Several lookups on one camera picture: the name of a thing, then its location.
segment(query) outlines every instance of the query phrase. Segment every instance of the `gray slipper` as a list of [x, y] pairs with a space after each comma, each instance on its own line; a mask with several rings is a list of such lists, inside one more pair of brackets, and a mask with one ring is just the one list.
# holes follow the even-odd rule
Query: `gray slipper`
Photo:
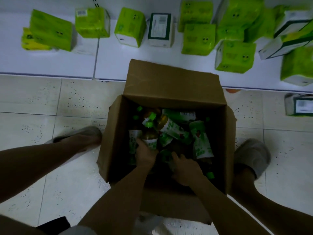
[[271, 162], [271, 153], [266, 145], [259, 140], [250, 138], [236, 151], [234, 164], [249, 166], [255, 173], [256, 179], [265, 171]]
[[[101, 133], [100, 129], [98, 129], [96, 126], [87, 126], [85, 128], [75, 130], [71, 133], [52, 138], [51, 140], [45, 142], [45, 144], [60, 142], [62, 139], [71, 137], [71, 136], [76, 135], [76, 134], [82, 134], [82, 135], [86, 135], [86, 136], [98, 135], [99, 137], [102, 137], [102, 133]], [[92, 149], [94, 149], [94, 148], [90, 147], [90, 148], [88, 148], [88, 150], [86, 150], [84, 152], [77, 153], [76, 155], [72, 156], [69, 160], [67, 160], [65, 163], [63, 163], [61, 166], [73, 161], [74, 159], [80, 157], [81, 155], [91, 151]]]

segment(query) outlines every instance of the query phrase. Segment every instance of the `tiled floor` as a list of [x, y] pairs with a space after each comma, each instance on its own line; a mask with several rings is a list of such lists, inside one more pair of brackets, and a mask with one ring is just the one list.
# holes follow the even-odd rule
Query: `tiled floor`
[[[0, 76], [0, 150], [41, 144], [52, 136], [106, 126], [109, 106], [125, 83]], [[313, 118], [284, 115], [284, 93], [225, 92], [237, 118], [236, 146], [247, 138], [264, 141], [272, 164], [257, 189], [284, 206], [313, 215]], [[57, 168], [0, 204], [0, 213], [32, 226], [66, 216], [77, 224], [110, 188], [96, 165], [99, 148]], [[172, 234], [217, 234], [214, 225], [166, 219]]]

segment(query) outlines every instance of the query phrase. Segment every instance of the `open cardboard box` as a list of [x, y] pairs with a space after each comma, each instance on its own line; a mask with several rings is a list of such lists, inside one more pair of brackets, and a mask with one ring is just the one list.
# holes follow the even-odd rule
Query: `open cardboard box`
[[[230, 190], [233, 177], [236, 119], [227, 106], [219, 77], [132, 59], [123, 95], [111, 106], [97, 164], [100, 175], [114, 186], [129, 171], [121, 161], [127, 160], [128, 119], [133, 102], [145, 107], [179, 110], [207, 110], [212, 127], [207, 129], [218, 173], [217, 188]], [[211, 223], [200, 200], [188, 188], [173, 179], [149, 175], [141, 211], [164, 217]]]

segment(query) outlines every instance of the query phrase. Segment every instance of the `forearm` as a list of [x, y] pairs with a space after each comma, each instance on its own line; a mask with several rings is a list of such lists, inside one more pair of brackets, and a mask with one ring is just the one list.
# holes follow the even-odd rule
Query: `forearm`
[[61, 142], [0, 152], [0, 202], [3, 202], [62, 165], [77, 152]]
[[201, 200], [220, 235], [269, 234], [250, 215], [213, 186], [205, 176], [191, 183], [190, 188]]
[[136, 167], [92, 206], [79, 225], [93, 229], [98, 235], [131, 234], [149, 171], [147, 167]]

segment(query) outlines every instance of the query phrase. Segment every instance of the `store shelf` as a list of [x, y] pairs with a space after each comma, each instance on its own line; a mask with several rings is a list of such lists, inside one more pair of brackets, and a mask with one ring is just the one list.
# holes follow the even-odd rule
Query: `store shelf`
[[[74, 15], [58, 16], [74, 22]], [[55, 53], [33, 53], [21, 47], [23, 27], [29, 26], [30, 13], [0, 13], [0, 74], [52, 77], [92, 78], [96, 56], [64, 50]], [[98, 39], [88, 40], [95, 49]]]
[[140, 48], [119, 44], [114, 35], [116, 21], [111, 21], [110, 38], [100, 39], [96, 79], [125, 81], [131, 59], [149, 61], [180, 67], [188, 70], [209, 72], [220, 77], [222, 87], [256, 90], [278, 90], [290, 92], [313, 92], [313, 84], [299, 87], [280, 81], [282, 57], [260, 60], [255, 54], [253, 68], [245, 74], [216, 71], [214, 69], [216, 51], [208, 56], [181, 54], [182, 33], [175, 32], [175, 42], [171, 48], [151, 47], [147, 42], [147, 32]]

